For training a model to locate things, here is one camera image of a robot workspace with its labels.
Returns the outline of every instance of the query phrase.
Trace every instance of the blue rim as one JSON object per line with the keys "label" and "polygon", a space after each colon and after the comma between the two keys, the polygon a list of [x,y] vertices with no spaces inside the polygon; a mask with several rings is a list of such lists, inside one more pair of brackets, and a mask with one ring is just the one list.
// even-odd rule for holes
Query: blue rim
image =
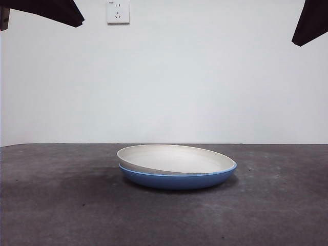
{"label": "blue rim", "polygon": [[136,174],[143,174],[143,175],[150,175],[150,176],[160,176],[160,177],[190,177],[190,176],[209,176],[209,175],[215,175],[215,174],[220,174],[220,173],[226,173],[226,172],[230,172],[234,169],[237,168],[237,163],[234,161],[234,165],[229,168],[226,169],[224,171],[220,171],[220,172],[215,172],[215,173],[196,173],[196,174],[190,174],[190,175],[175,175],[175,174],[155,174],[155,173],[143,173],[143,172],[137,172],[137,171],[133,171],[127,168],[122,167],[122,165],[119,163],[118,164],[119,167],[125,171],[128,172],[132,172],[132,173],[136,173]]}

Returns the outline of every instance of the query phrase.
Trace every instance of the wall socket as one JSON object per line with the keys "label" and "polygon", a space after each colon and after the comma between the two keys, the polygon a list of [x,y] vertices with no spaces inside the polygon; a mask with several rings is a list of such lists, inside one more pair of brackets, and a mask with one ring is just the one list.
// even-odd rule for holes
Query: wall socket
{"label": "wall socket", "polygon": [[124,25],[130,23],[130,1],[113,0],[107,2],[107,24]]}

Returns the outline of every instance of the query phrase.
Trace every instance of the plate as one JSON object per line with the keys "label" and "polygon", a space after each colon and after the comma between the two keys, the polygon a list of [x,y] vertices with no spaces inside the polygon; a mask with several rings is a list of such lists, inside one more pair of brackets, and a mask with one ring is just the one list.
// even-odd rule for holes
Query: plate
{"label": "plate", "polygon": [[220,153],[182,145],[136,145],[117,152],[122,167],[153,174],[205,174],[225,172],[236,162]]}
{"label": "plate", "polygon": [[234,172],[234,169],[219,173],[170,175],[142,173],[126,169],[119,164],[125,177],[142,186],[164,190],[191,190],[211,187],[223,183]]}

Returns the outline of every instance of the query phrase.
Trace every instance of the concrete floor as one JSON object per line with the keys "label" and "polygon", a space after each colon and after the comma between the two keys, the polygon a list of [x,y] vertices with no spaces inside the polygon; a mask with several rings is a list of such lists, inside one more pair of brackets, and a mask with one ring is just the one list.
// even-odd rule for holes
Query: concrete floor
{"label": "concrete floor", "polygon": [[190,145],[238,168],[179,192],[123,178],[126,146],[1,148],[1,245],[328,245],[328,145]]}

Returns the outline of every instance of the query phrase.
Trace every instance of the white plate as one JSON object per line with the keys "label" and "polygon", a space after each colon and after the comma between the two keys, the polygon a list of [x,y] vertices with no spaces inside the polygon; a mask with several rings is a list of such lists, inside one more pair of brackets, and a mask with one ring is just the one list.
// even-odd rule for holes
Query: white plate
{"label": "white plate", "polygon": [[207,174],[236,168],[220,153],[180,145],[137,145],[117,152],[122,167],[151,174]]}

